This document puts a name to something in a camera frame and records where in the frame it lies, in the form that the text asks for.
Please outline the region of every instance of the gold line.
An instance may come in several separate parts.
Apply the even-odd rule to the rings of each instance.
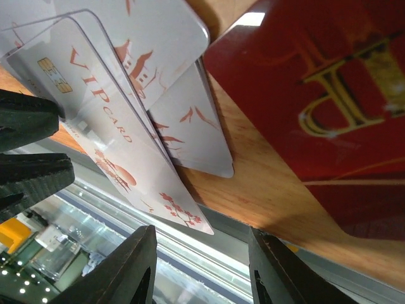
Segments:
[[[305,186],[402,186],[405,185],[405,179],[351,179],[351,180],[314,180],[313,182],[304,182]]]
[[[337,179],[341,179],[342,177],[346,177],[348,175],[352,175],[352,174],[355,174],[355,173],[358,173],[358,172],[361,172],[361,171],[365,171],[367,169],[376,168],[376,167],[380,167],[380,166],[384,166],[384,165],[390,165],[391,163],[399,163],[399,162],[405,162],[405,157],[396,158],[394,160],[386,160],[386,161],[383,161],[381,163],[374,163],[372,165],[368,165],[368,166],[365,166],[363,168],[356,169],[354,171],[342,174],[341,176],[335,177],[332,180],[335,181]]]

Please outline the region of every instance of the red card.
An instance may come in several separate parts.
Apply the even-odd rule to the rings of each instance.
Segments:
[[[347,233],[405,239],[403,0],[260,0],[204,61]]]

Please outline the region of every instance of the stack of cards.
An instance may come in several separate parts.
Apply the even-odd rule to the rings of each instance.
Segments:
[[[173,166],[234,173],[199,61],[208,31],[187,4],[0,6],[1,64],[35,95],[59,105],[65,129],[129,202],[213,233]]]

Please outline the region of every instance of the wood grain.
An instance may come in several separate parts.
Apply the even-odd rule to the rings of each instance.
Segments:
[[[252,2],[189,0],[213,38]],[[196,201],[405,290],[405,243],[358,239],[342,232],[218,83],[212,78],[211,83],[235,176],[223,179],[177,168]],[[27,93],[4,70],[0,70],[0,87]],[[52,138],[83,152],[63,128]]]

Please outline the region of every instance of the wooden surface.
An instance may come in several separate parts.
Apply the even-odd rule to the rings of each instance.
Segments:
[[[208,25],[213,41],[253,0],[189,3]],[[223,179],[178,168],[196,201],[405,290],[405,243],[357,239],[342,232],[235,103],[211,82],[235,176]],[[0,87],[27,93],[4,70],[0,70]],[[63,128],[53,139],[82,151]]]

